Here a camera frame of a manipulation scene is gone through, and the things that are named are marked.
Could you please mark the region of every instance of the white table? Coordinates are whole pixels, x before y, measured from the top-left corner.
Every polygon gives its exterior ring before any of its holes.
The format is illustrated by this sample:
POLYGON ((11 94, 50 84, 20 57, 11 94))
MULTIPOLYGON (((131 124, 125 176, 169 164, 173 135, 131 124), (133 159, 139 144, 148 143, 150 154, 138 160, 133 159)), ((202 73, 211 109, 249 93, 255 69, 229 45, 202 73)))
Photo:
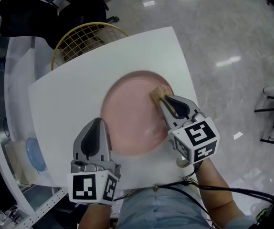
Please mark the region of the white table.
MULTIPOLYGON (((134 71, 158 73, 175 95, 197 104, 190 73, 171 27, 144 32, 85 53, 48 73, 29 87, 32 119, 46 165, 56 185, 66 186, 73 143, 82 128, 100 116, 110 87, 134 71)), ((165 141, 137 157, 112 152, 121 164, 118 189, 149 187, 180 180, 193 168, 178 168, 179 153, 165 141)))

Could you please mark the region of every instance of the black cable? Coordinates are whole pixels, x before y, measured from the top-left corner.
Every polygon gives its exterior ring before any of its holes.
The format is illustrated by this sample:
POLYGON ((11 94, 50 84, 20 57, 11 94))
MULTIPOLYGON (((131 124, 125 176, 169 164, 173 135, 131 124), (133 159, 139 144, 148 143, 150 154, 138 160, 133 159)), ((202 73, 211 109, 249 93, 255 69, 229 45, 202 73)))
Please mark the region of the black cable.
POLYGON ((200 168, 202 162, 203 162, 203 161, 200 161, 200 162, 195 166, 194 171, 193 171, 191 174, 189 174, 189 175, 183 177, 183 180, 184 180, 184 181, 187 181, 187 180, 189 179, 189 177, 193 176, 193 174, 195 174, 195 173, 199 170, 199 168, 200 168))
POLYGON ((249 190, 249 189, 243 189, 243 188, 230 188, 230 187, 214 187, 214 186, 200 186, 198 184, 193 184, 191 182, 192 185, 195 185, 196 187, 200 188, 200 189, 204 189, 204 190, 213 190, 213 191, 231 191, 231 192, 236 192, 236 193, 242 193, 242 194, 246 194, 246 195, 258 195, 260 197, 264 197, 264 198, 268 198, 270 200, 272 200, 274 202, 274 196, 271 194, 267 194, 267 193, 263 193, 260 191, 254 191, 254 190, 249 190))
POLYGON ((10 137, 10 133, 9 133, 9 135, 7 135, 7 132, 5 131, 5 128, 4 128, 4 122, 6 122, 6 123, 7 123, 7 125, 8 125, 7 118, 5 118, 5 119, 3 119, 3 118, 2 118, 2 126, 3 126, 3 131, 4 131, 4 134, 5 134, 7 137, 10 137))
POLYGON ((131 196, 132 196, 132 194, 123 195, 123 196, 120 196, 120 197, 118 197, 118 198, 115 198, 114 201, 118 201, 118 200, 121 200, 121 199, 129 198, 129 197, 131 197, 131 196))
POLYGON ((236 192, 236 193, 241 193, 247 196, 251 196, 253 198, 258 198, 261 200, 265 200, 267 202, 270 202, 272 204, 274 204, 274 196, 267 194, 267 193, 263 193, 263 192, 259 192, 259 191, 253 191, 253 190, 248 190, 248 189, 242 189, 242 188, 226 188, 226 187, 214 187, 214 186, 201 186, 198 185, 194 182, 190 182, 190 181, 182 181, 182 182, 175 182, 175 183, 171 183, 171 184, 167 184, 167 185, 162 185, 162 186, 158 186, 158 187, 164 187, 164 186, 174 186, 174 185, 184 185, 184 186, 188 186, 188 185, 194 185, 196 187, 198 187, 199 189, 203 189, 203 190, 211 190, 211 191, 230 191, 230 192, 236 192))

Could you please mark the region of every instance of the black chair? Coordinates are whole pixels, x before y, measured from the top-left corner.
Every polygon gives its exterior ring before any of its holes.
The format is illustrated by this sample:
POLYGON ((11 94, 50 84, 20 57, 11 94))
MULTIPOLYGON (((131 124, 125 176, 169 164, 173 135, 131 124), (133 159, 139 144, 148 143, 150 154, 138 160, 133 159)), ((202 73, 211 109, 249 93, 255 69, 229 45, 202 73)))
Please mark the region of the black chair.
POLYGON ((42 37, 53 49, 69 30, 78 25, 119 21, 115 16, 106 18, 104 0, 76 0, 59 15, 53 5, 41 0, 1 0, 0 16, 2 36, 42 37))

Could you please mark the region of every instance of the shiny floor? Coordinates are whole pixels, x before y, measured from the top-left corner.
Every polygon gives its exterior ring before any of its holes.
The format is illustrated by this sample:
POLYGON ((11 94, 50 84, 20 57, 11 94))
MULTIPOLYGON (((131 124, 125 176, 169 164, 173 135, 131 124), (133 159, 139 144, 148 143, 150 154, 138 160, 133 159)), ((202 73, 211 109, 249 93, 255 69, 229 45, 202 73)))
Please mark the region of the shiny floor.
MULTIPOLYGON (((191 73, 200 109, 214 120, 221 142, 212 157, 231 187, 274 193, 274 113, 262 89, 274 85, 274 10, 266 0, 106 0, 108 16, 129 34, 172 26, 191 73), (234 135, 243 135, 234 140, 234 135)), ((267 204, 234 195, 256 215, 267 204)))

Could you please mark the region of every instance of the pink plate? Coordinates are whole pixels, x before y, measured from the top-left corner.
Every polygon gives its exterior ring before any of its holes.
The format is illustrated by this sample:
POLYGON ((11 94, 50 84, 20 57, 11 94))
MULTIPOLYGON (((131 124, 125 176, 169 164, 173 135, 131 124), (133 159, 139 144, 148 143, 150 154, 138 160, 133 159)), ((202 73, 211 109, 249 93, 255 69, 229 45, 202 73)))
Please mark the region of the pink plate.
POLYGON ((126 156, 140 155, 167 137, 163 116, 149 96, 163 84, 169 85, 155 73, 139 71, 122 77, 108 91, 101 118, 108 126, 113 151, 126 156))

